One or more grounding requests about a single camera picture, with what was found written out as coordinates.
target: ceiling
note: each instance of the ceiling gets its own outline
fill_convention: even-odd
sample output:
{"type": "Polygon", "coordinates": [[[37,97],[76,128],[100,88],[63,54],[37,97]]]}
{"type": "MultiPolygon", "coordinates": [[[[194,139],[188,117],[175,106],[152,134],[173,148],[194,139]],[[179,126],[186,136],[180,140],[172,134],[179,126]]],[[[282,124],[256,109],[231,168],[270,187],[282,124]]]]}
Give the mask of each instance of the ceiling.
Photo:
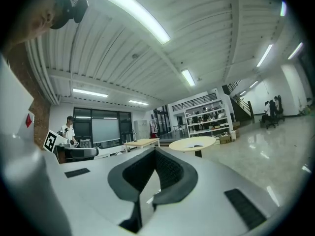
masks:
{"type": "Polygon", "coordinates": [[[35,42],[33,55],[43,51],[50,92],[60,101],[152,109],[254,76],[299,41],[289,16],[280,16],[281,0],[137,0],[170,36],[164,45],[111,2],[88,1],[79,25],[69,21],[35,42]],[[257,69],[271,43],[274,49],[257,69]],[[189,86],[183,69],[189,69],[196,86],[189,86]],[[109,96],[73,93],[72,88],[109,96]]]}

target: whiteboard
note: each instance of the whiteboard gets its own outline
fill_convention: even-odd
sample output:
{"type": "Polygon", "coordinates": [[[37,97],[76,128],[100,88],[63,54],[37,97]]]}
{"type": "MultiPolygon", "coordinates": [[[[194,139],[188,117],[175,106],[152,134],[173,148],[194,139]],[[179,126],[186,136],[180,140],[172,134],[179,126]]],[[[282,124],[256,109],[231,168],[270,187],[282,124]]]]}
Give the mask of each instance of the whiteboard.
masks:
{"type": "Polygon", "coordinates": [[[117,119],[92,119],[93,143],[120,139],[117,119]]]}

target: round white table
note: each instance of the round white table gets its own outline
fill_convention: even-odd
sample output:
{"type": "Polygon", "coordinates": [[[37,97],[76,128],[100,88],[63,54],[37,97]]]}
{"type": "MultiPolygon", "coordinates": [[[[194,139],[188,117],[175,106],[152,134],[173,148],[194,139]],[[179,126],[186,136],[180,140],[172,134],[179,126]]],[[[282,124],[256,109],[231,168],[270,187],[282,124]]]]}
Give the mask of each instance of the round white table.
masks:
{"type": "Polygon", "coordinates": [[[211,146],[216,139],[211,136],[190,137],[172,142],[169,147],[178,151],[195,151],[195,156],[202,157],[201,150],[211,146]]]}

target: black rubber pad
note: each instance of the black rubber pad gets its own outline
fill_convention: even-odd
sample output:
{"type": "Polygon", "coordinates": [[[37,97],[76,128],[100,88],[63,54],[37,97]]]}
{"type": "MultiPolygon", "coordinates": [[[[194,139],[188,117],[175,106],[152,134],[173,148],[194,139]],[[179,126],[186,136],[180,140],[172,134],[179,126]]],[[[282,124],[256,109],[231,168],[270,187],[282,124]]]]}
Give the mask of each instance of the black rubber pad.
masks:
{"type": "Polygon", "coordinates": [[[254,206],[254,204],[238,189],[225,191],[224,193],[241,216],[248,229],[254,229],[266,221],[266,217],[254,206]]]}
{"type": "Polygon", "coordinates": [[[75,170],[75,171],[65,172],[65,175],[67,178],[69,178],[69,177],[76,177],[76,176],[79,176],[79,175],[82,175],[82,174],[85,174],[88,172],[90,172],[90,171],[87,168],[82,168],[82,169],[75,170]]]}

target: brick wall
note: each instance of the brick wall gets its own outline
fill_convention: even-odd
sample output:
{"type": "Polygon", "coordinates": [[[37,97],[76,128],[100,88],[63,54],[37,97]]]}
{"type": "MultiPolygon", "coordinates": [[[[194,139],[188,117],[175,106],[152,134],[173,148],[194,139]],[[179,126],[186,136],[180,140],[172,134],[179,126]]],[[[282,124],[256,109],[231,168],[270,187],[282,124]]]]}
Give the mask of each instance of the brick wall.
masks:
{"type": "Polygon", "coordinates": [[[8,60],[15,76],[34,98],[29,111],[35,115],[34,142],[41,148],[48,132],[50,103],[44,97],[32,72],[25,45],[14,47],[9,53],[8,60]]]}

